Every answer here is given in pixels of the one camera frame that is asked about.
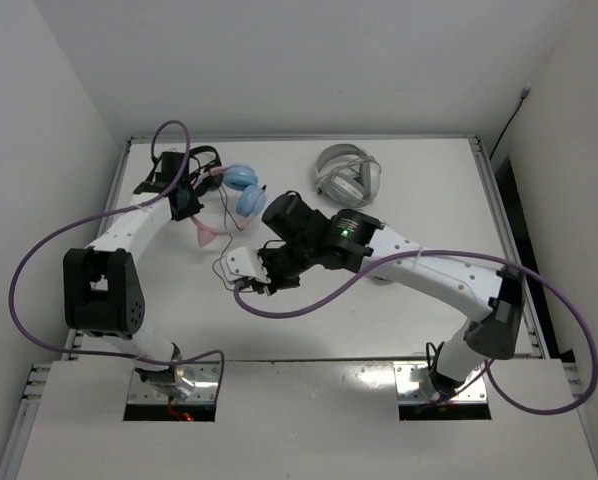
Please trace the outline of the pink blue cat-ear headphones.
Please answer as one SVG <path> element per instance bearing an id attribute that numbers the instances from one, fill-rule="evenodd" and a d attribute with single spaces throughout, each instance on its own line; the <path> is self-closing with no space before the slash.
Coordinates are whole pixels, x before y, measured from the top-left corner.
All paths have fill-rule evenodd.
<path id="1" fill-rule="evenodd" d="M 191 182 L 193 191 L 199 197 L 204 194 L 202 185 L 209 185 L 209 180 L 221 180 L 221 187 L 227 187 L 240 193 L 234 208 L 234 212 L 240 219 L 235 220 L 233 226 L 221 229 L 205 224 L 194 215 L 192 222 L 197 228 L 197 243 L 201 248 L 208 246 L 220 236 L 229 236 L 243 231 L 263 211 L 267 201 L 266 187 L 259 185 L 258 176 L 249 165 L 204 167 L 196 179 Z"/>

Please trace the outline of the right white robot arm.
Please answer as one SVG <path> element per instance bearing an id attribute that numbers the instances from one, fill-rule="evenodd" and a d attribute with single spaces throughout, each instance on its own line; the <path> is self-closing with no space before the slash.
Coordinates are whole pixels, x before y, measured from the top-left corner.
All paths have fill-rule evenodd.
<path id="1" fill-rule="evenodd" d="M 283 242 L 258 252 L 269 293 L 298 287 L 301 274 L 321 266 L 401 284 L 464 314 L 464 325 L 437 347 L 428 369 L 440 397 L 454 395 L 479 364 L 514 356 L 524 307 L 517 269 L 493 270 L 446 254 L 427 256 L 374 217 L 352 209 L 326 217 L 295 192 L 277 197 L 262 221 Z"/>

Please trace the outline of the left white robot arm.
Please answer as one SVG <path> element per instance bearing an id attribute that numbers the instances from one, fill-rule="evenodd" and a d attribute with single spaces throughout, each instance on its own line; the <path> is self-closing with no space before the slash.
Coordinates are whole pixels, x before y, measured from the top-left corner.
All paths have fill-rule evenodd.
<path id="1" fill-rule="evenodd" d="M 130 356 L 142 382 L 183 401 L 191 395 L 192 379 L 179 363 L 176 344 L 155 333 L 147 320 L 136 263 L 165 225 L 200 211 L 185 155 L 162 153 L 155 171 L 133 191 L 130 206 L 88 246 L 64 255 L 66 323 Z"/>

